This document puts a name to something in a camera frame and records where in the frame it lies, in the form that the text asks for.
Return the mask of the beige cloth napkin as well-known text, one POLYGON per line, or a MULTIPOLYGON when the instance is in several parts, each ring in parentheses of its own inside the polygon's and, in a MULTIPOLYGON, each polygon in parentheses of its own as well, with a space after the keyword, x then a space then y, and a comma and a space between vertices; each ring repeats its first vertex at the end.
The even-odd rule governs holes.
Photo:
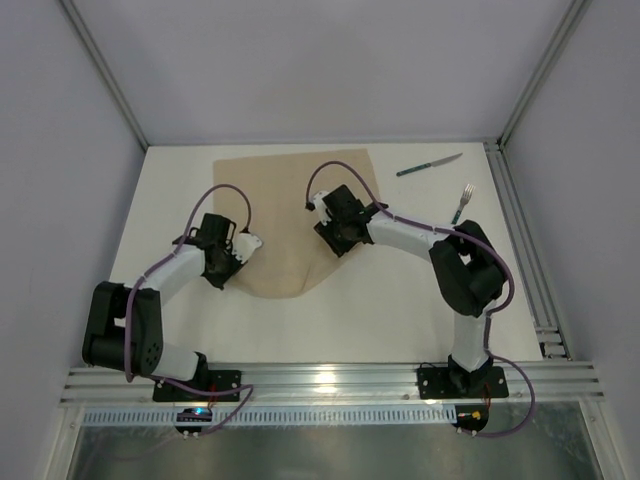
POLYGON ((249 231, 263 246, 234 276, 242 291, 266 299, 298 297, 337 271, 337 257, 314 231, 319 222, 305 209, 306 186, 313 171, 327 161, 351 166, 375 195, 379 194, 368 151, 337 151, 251 156, 217 160, 213 181, 241 189, 252 205, 249 231))

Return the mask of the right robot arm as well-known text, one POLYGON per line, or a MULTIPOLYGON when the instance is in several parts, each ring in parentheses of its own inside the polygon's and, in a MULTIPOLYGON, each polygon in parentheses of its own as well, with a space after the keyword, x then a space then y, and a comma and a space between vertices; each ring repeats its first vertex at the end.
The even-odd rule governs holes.
POLYGON ((364 205, 341 185, 306 201, 317 213, 315 232, 341 257, 360 244, 382 245, 426 260, 439 292, 454 313, 454 341, 444 366, 425 362, 416 370, 424 400, 506 398, 504 370, 488 353, 487 314, 508 280, 482 228, 473 221, 443 228, 392 213, 384 204, 364 205))

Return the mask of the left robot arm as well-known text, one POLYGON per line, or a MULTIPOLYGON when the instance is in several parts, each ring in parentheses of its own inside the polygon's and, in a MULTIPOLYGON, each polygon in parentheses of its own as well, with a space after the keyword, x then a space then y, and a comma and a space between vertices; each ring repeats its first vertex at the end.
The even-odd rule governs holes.
POLYGON ((229 218, 208 213, 133 283, 99 283, 89 308, 84 362, 121 371, 128 379, 203 383, 206 356, 165 341, 163 307, 197 278, 222 290, 261 245, 248 228, 237 231, 229 218))

